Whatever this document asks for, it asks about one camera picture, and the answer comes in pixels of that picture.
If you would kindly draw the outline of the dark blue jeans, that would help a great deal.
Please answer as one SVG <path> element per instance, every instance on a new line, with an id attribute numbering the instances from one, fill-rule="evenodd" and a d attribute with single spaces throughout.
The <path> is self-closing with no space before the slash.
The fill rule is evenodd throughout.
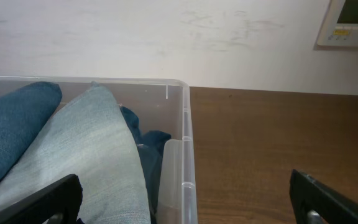
<path id="1" fill-rule="evenodd" d="M 59 85 L 35 82 L 0 96 L 0 181 L 37 137 L 62 100 Z"/>

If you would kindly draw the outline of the light grey jeans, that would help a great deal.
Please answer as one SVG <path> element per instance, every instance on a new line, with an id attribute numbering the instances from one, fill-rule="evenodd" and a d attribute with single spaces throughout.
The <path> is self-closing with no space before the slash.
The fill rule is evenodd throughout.
<path id="1" fill-rule="evenodd" d="M 139 153 L 113 94 L 93 83 L 60 109 L 0 182 L 0 211 L 75 174 L 85 223 L 149 223 Z"/>

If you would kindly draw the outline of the blue taped cloth bundle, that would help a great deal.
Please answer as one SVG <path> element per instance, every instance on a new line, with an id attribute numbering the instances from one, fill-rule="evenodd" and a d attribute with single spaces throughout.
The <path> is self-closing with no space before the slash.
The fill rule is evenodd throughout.
<path id="1" fill-rule="evenodd" d="M 124 106 L 120 109 L 137 146 L 149 199 L 150 219 L 156 224 L 164 146 L 172 136 L 159 130 L 142 134 L 138 116 Z"/>

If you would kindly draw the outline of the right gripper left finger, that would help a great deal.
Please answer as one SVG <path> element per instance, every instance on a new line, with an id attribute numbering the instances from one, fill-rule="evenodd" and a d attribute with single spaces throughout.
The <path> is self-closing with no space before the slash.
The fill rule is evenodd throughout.
<path id="1" fill-rule="evenodd" d="M 76 224 L 83 189 L 75 174 L 48 185 L 0 211 L 0 224 Z"/>

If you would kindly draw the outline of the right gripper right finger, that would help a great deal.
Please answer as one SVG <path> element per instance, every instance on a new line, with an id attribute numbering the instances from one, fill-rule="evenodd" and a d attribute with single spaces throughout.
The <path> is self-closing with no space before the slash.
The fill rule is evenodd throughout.
<path id="1" fill-rule="evenodd" d="M 358 224 L 358 203 L 296 169 L 290 177 L 290 200 L 297 224 Z"/>

